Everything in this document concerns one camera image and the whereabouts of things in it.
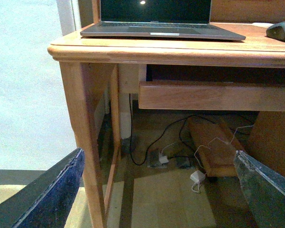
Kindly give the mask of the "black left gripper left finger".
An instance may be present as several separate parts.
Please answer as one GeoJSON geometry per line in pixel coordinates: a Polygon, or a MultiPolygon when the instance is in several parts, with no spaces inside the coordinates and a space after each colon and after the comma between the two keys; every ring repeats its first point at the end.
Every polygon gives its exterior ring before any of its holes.
{"type": "Polygon", "coordinates": [[[80,187],[85,153],[75,149],[0,204],[0,228],[63,228],[80,187]]]}

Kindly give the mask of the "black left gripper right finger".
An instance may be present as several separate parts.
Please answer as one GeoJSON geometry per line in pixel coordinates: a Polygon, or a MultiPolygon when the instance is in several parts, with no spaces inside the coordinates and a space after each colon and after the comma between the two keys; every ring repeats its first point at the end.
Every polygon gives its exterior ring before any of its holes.
{"type": "Polygon", "coordinates": [[[234,166],[258,226],[285,228],[285,177],[244,151],[236,151],[234,166]]]}

